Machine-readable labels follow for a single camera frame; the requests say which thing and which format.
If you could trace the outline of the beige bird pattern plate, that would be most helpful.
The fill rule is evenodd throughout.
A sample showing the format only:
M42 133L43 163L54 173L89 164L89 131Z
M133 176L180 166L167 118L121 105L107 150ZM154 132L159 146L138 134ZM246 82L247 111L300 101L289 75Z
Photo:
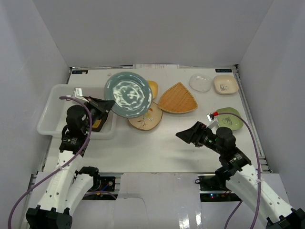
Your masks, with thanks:
M155 128L163 117L163 111L158 107L158 104L152 102L149 110L142 116L137 118L129 118L130 125L136 129L149 131Z

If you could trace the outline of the black square amber plate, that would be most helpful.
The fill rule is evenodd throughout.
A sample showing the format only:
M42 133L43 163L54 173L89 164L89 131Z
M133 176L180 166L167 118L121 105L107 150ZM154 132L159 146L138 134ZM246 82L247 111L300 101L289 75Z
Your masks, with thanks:
M108 113L103 114L101 117L99 117L92 125L92 131L93 132L99 132L101 131L103 125L105 124L106 120L108 118Z

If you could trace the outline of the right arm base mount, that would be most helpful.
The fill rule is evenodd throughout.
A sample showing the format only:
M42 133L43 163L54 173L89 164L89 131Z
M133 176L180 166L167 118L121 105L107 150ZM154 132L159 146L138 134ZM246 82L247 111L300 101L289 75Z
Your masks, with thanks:
M201 174L195 180L199 185L201 202L239 202L240 198L226 187L220 185L214 174Z

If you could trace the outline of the woven bamboo triangular tray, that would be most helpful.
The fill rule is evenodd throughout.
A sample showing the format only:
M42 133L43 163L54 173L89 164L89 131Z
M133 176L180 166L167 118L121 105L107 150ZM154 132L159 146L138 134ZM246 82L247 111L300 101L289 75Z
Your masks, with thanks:
M185 114L198 108L195 98L181 82L176 83L161 96L158 106L172 114Z

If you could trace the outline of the blue-grey round plate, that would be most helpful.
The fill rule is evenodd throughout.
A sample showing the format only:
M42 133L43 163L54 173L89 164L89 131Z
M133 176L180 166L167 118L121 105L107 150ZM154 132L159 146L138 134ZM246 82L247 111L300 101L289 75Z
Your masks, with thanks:
M104 86L104 99L115 101L112 111L124 118L144 115L151 106L152 94L148 81L133 72L116 73Z

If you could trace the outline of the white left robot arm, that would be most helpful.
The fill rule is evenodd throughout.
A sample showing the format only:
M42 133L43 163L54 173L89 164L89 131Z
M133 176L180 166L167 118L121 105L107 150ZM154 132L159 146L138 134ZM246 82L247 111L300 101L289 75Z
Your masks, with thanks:
M31 229L69 229L72 215L84 197L109 194L112 190L98 168L84 167L82 161L93 124L107 120L115 101L90 96L72 101L74 105L67 109L66 124L61 132L55 171L35 184L37 187L44 181L49 183L38 204L26 212Z

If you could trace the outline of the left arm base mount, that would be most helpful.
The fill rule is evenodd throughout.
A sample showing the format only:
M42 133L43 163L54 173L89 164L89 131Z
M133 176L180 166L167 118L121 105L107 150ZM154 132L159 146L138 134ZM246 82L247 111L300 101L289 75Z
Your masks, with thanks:
M90 191L98 191L96 194L98 196L101 196L102 192L113 192L115 190L115 184L116 184L116 177L110 177L110 176L99 176L97 178L97 181L93 184L93 187L90 189Z

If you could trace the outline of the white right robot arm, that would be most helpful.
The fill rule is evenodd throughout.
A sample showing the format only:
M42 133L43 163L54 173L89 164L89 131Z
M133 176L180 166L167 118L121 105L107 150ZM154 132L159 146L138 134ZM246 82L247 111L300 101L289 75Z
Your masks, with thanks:
M266 224L268 229L303 229L305 212L294 209L261 178L250 159L236 146L230 128L219 127L214 133L208 126L196 122L191 128L176 136L196 147L205 146L219 154L221 167L210 178L220 190L235 193L253 212L254 219Z

